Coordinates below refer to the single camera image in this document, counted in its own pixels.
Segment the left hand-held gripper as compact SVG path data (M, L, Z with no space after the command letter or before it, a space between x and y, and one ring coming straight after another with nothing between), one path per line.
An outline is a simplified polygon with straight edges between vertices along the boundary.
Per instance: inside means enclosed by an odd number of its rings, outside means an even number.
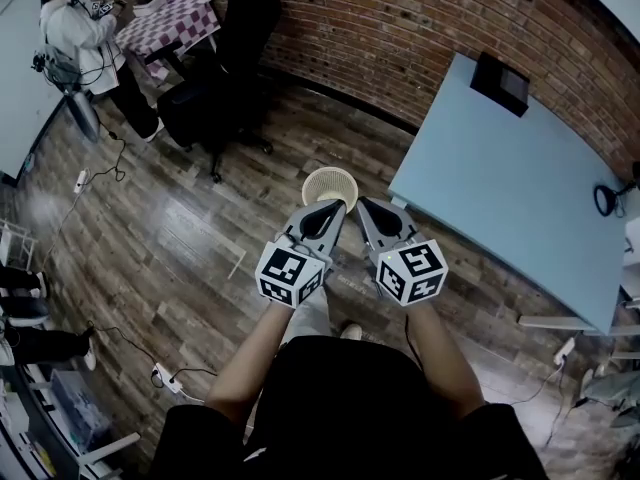
M273 241L266 243L255 269L260 295L298 308L321 288L346 216L343 200L331 199L296 210Z

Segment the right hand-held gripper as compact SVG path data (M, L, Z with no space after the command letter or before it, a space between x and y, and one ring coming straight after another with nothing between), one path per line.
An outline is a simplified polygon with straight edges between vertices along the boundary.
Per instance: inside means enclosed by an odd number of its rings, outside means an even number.
M447 262L435 239L427 240L401 207L359 198L358 224L369 246L369 274L381 296L408 307L438 295Z

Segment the cream wastebasket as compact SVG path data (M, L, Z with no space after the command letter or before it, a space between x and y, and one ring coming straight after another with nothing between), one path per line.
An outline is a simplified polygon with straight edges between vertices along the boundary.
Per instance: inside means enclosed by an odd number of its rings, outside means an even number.
M351 212L359 197L355 178L338 167L321 167L313 171L304 181L301 191L305 206L318 202L317 196L325 191L337 191L347 200L347 212Z

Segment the person's right forearm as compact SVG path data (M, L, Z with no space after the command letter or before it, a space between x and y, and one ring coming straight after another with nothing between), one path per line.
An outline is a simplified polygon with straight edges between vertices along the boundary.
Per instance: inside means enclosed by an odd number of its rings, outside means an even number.
M457 419L482 407L485 400L478 378L436 310L429 303L418 303L407 316L431 389L447 402Z

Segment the person's left forearm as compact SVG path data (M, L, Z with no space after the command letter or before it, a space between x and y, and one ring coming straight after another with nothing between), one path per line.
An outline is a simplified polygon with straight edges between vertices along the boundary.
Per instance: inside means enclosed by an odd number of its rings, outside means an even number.
M234 356L217 374L204 405L244 429L294 310L272 302Z

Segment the person's left leg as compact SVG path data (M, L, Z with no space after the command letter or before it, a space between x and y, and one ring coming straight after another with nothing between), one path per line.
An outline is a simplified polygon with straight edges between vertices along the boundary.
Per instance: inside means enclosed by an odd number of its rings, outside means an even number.
M320 287L294 311L282 342L287 343L296 337L330 335L331 325L326 292L323 287Z

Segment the light blue table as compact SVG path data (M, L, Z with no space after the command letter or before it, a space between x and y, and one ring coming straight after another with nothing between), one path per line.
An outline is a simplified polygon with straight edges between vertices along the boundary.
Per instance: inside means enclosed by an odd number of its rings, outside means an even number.
M607 333L622 280L625 223L593 198L619 179L536 100L516 116L475 91L456 55L389 187L464 236L591 328Z

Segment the black office chair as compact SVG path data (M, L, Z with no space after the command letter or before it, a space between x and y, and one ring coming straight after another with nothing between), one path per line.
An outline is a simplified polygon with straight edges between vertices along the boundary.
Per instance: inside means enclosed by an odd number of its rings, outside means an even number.
M228 0L216 48L189 50L191 66L176 55L179 41L145 58L147 64L168 62L183 78L158 98L159 117L180 147L189 150L198 143L211 154L215 183L221 181L217 169L228 144L273 152L272 144L254 129L262 110L259 61L280 15L280 0Z

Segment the black box device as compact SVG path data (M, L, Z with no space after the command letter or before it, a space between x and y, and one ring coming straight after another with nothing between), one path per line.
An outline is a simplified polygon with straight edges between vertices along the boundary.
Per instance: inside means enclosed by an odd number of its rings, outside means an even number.
M530 79L487 52L477 60L470 87L517 117L529 108Z

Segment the person's black shirt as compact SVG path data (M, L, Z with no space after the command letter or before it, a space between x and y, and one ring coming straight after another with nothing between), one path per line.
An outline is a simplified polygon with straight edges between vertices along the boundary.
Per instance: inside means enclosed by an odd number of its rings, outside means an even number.
M171 408L150 480L549 480L514 409L456 419L404 353L326 336L275 357L245 433Z

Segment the checkered cloth table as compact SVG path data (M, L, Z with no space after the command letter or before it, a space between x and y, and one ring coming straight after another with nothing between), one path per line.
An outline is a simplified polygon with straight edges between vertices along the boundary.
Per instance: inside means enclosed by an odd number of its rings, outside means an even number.
M181 43L178 57L202 40L214 45L213 34L220 28L212 0L168 0L154 13L134 18L116 35L116 43L136 58L150 77L164 81L169 75L165 63L156 60L146 65L148 55L176 41Z

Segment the black desk lamp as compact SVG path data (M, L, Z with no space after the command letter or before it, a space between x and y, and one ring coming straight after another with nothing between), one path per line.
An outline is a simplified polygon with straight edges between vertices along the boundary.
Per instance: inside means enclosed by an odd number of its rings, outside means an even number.
M602 217L615 215L622 218L626 215L624 197L635 189L640 190L640 161L632 165L632 179L621 189L613 190L606 185L598 184L593 188L593 200L598 213Z

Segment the clear plastic storage box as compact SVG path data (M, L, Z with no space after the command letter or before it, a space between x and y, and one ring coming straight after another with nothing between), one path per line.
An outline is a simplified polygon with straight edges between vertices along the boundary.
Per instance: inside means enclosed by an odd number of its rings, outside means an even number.
M99 408L95 396L75 370L54 369L51 390L81 452L89 451L111 428L111 420Z

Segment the white metal shelf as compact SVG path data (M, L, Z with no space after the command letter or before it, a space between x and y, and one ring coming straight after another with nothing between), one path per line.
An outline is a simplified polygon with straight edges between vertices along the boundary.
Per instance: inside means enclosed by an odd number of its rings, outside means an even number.
M123 480L117 456L137 443L136 432L114 439L110 430L81 452L51 390L51 375L36 365L0 367L0 476L9 480Z

